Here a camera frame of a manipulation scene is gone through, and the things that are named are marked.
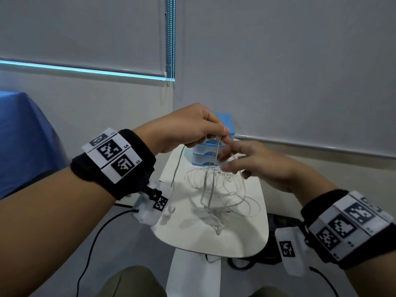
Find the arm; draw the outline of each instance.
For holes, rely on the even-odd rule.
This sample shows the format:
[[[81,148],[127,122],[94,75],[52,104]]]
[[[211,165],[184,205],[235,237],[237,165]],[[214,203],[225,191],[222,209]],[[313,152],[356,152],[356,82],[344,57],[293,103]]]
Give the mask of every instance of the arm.
[[[134,132],[154,155],[192,147],[229,129],[201,104],[144,124]],[[0,201],[0,292],[28,296],[77,249],[115,199],[101,186],[63,169]]]
[[[258,176],[274,188],[294,194],[303,206],[312,199],[337,189],[312,168],[270,150],[259,142],[233,142],[223,147],[219,160],[224,161],[235,153],[245,156],[224,163],[223,171],[236,173],[244,170],[244,178]],[[396,292],[396,251],[369,259],[345,273],[360,297],[392,296]]]

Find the left hand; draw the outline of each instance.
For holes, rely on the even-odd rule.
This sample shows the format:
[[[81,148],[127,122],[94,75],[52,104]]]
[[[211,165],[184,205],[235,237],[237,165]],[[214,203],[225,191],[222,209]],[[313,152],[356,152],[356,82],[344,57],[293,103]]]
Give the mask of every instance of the left hand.
[[[230,129],[209,109],[199,103],[191,104],[152,120],[134,129],[154,155],[172,151],[180,144],[192,148],[206,138],[221,137],[230,142]]]

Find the leg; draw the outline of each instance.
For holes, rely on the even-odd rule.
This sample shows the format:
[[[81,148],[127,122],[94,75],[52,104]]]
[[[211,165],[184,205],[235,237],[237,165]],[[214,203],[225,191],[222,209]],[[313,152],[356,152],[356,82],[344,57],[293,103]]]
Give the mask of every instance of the leg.
[[[150,269],[133,266],[121,270],[104,284],[96,297],[166,297]]]
[[[262,287],[255,291],[250,297],[290,297],[282,290],[275,287]]]

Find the blue lid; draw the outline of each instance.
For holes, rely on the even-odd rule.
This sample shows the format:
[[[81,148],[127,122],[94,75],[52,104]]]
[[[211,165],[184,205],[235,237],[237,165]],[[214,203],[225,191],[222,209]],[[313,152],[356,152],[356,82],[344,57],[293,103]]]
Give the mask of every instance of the blue lid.
[[[234,125],[232,124],[231,115],[225,113],[222,114],[218,112],[214,112],[214,114],[220,118],[224,126],[230,128],[230,135],[235,135],[235,129],[234,129]]]

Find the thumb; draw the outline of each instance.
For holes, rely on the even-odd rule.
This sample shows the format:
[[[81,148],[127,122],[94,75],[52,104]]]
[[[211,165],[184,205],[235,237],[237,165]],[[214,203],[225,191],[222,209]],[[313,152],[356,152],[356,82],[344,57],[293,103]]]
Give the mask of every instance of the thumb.
[[[224,127],[220,123],[213,123],[206,120],[202,120],[202,132],[205,136],[208,134],[213,134],[217,137],[222,137],[229,134],[230,129]]]
[[[224,172],[232,172],[236,174],[240,170],[254,170],[253,156],[243,157],[225,162],[221,165]]]

